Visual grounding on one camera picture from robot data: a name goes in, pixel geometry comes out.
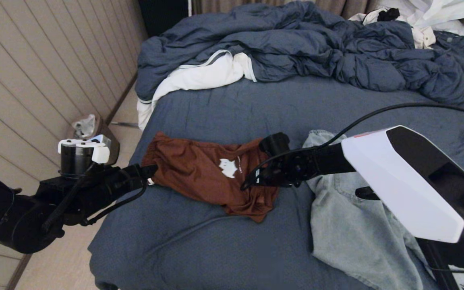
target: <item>floor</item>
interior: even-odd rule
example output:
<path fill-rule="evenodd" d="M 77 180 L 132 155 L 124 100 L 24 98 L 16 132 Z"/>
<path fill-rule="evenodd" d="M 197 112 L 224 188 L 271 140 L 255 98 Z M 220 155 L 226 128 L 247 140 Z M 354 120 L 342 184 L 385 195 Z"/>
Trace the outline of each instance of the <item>floor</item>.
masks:
<path fill-rule="evenodd" d="M 137 123 L 137 95 L 130 90 L 112 119 L 117 122 Z M 141 137 L 138 128 L 110 125 L 110 130 L 121 143 L 116 166 L 126 167 Z M 16 290 L 96 290 L 94 276 L 89 270 L 91 254 L 88 245 L 101 222 L 92 226 L 64 226 L 66 235 L 46 249 L 33 254 L 19 280 Z"/>

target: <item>curtain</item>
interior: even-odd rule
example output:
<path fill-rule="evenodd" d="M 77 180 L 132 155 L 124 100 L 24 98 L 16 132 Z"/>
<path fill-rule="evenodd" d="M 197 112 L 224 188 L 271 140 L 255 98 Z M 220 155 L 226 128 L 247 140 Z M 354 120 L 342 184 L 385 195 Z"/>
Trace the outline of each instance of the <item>curtain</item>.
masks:
<path fill-rule="evenodd" d="M 359 12 L 366 12 L 370 0 L 315 0 L 316 5 L 321 9 L 341 15 L 343 18 L 350 18 Z M 196 14 L 210 12 L 228 12 L 232 8 L 249 3 L 265 3 L 279 6 L 291 0 L 192 0 L 193 9 Z"/>

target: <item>trash can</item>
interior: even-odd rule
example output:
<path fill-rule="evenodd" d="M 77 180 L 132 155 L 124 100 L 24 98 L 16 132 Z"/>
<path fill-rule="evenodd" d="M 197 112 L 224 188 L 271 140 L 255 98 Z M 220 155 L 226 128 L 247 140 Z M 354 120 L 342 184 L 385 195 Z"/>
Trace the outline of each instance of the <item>trash can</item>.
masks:
<path fill-rule="evenodd" d="M 114 165 L 118 161 L 120 144 L 112 134 L 107 124 L 97 114 L 89 114 L 77 118 L 68 129 L 66 139 L 91 139 L 103 134 L 109 139 L 107 147 L 110 150 L 108 162 L 105 165 Z"/>

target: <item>wire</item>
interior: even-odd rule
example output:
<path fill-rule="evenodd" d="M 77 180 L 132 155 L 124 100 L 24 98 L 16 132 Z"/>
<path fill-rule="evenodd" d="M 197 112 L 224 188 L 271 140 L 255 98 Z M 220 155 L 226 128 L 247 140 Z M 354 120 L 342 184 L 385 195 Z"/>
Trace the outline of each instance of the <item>wire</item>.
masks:
<path fill-rule="evenodd" d="M 325 147 L 325 146 L 328 146 L 330 145 L 332 142 L 336 141 L 339 137 L 341 137 L 343 134 L 345 134 L 347 131 L 349 131 L 350 129 L 352 129 L 354 126 L 356 126 L 357 124 L 361 123 L 362 121 L 365 121 L 366 119 L 368 118 L 371 118 L 377 114 L 380 114 L 382 112 L 386 112 L 386 111 L 389 111 L 389 110 L 395 110 L 395 109 L 400 109 L 400 108 L 409 108 L 409 107 L 435 107 L 435 108 L 445 108 L 445 109 L 450 109 L 450 110 L 457 110 L 457 111 L 460 111 L 460 112 L 464 112 L 464 108 L 460 108 L 460 107 L 456 107 L 456 106 L 452 106 L 452 105 L 445 105 L 445 104 L 433 104 L 433 103 L 405 103 L 405 104 L 399 104 L 399 105 L 394 105 L 394 106 L 388 106 L 388 107 L 383 107 L 379 110 L 375 110 L 371 113 L 368 113 L 364 116 L 362 116 L 361 118 L 357 119 L 356 121 L 353 121 L 350 125 L 348 125 L 347 127 L 345 127 L 343 130 L 341 130 L 338 134 L 336 134 L 334 137 L 332 137 L 332 139 L 328 140 L 327 142 L 321 144 L 321 145 L 317 145 L 317 146 L 314 146 L 314 147 L 309 147 L 309 148 L 301 148 L 301 149 L 295 149 L 295 150 L 291 150 L 291 151 L 287 151 L 285 153 L 282 153 L 282 154 L 278 154 L 276 156 L 273 156 L 271 158 L 268 158 L 266 160 L 264 160 L 263 162 L 261 162 L 259 165 L 257 165 L 245 178 L 243 184 L 241 185 L 241 190 L 244 191 L 246 189 L 248 189 L 251 185 L 252 185 L 252 180 L 255 180 L 258 178 L 258 176 L 256 175 L 256 172 L 258 169 L 260 169 L 261 167 L 263 167 L 263 165 L 271 162 L 272 160 L 275 160 L 277 158 L 280 158 L 284 155 L 287 155 L 287 154 L 292 154 L 292 153 L 296 153 L 296 152 L 302 152 L 302 151 L 308 151 L 308 150 L 314 150 L 314 149 L 319 149 L 321 147 Z"/>
<path fill-rule="evenodd" d="M 117 209 L 118 207 L 124 206 L 125 204 L 127 204 L 127 203 L 129 203 L 129 202 L 132 202 L 132 201 L 136 200 L 137 198 L 140 198 L 140 197 L 143 195 L 144 191 L 146 191 L 146 188 L 147 188 L 147 184 L 148 184 L 148 183 L 147 183 L 144 179 L 142 179 L 142 178 L 139 178 L 139 180 L 140 180 L 141 183 L 142 183 L 142 189 L 141 189 L 141 191 L 139 191 L 136 195 L 134 195 L 134 196 L 132 196 L 132 197 L 129 197 L 129 198 L 125 199 L 125 200 L 122 200 L 122 201 L 116 203 L 115 205 L 113 205 L 113 206 L 111 206 L 111 207 L 107 207 L 104 211 L 102 211 L 101 213 L 99 213 L 97 216 L 95 216 L 94 218 L 92 218 L 92 219 L 90 219 L 90 220 L 88 220 L 88 221 L 86 221 L 86 222 L 83 222 L 83 224 L 81 224 L 81 225 L 83 225 L 83 226 L 90 226 L 90 225 L 92 225 L 92 224 L 95 224 L 95 222 L 97 222 L 98 219 L 101 219 L 102 217 L 106 216 L 106 215 L 109 214 L 111 211 L 114 211 L 114 210 Z"/>
<path fill-rule="evenodd" d="M 76 193 L 80 190 L 80 187 L 83 185 L 85 180 L 87 179 L 87 176 L 89 175 L 89 172 L 92 170 L 92 167 L 94 167 L 96 163 L 91 163 L 87 170 L 83 173 L 83 175 L 76 180 L 76 183 L 72 186 L 70 192 L 66 195 L 66 197 L 58 204 L 57 208 L 53 211 L 53 213 L 48 216 L 48 219 L 42 224 L 41 230 L 43 233 L 48 233 L 50 231 L 51 225 L 56 222 L 66 211 L 68 206 L 70 205 L 70 202 L 72 202 L 73 198 L 76 196 Z"/>

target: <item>light blue jeans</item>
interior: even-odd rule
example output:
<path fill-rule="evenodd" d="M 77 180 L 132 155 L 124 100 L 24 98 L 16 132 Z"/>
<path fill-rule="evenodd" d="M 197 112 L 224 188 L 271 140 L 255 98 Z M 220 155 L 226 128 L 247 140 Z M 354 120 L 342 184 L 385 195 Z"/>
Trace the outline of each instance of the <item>light blue jeans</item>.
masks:
<path fill-rule="evenodd" d="M 312 130 L 304 147 L 333 136 Z M 406 249 L 427 265 L 416 239 L 380 200 L 356 197 L 356 189 L 368 186 L 359 173 L 318 176 L 307 184 L 316 194 L 311 209 L 313 256 L 377 290 L 423 289 Z"/>

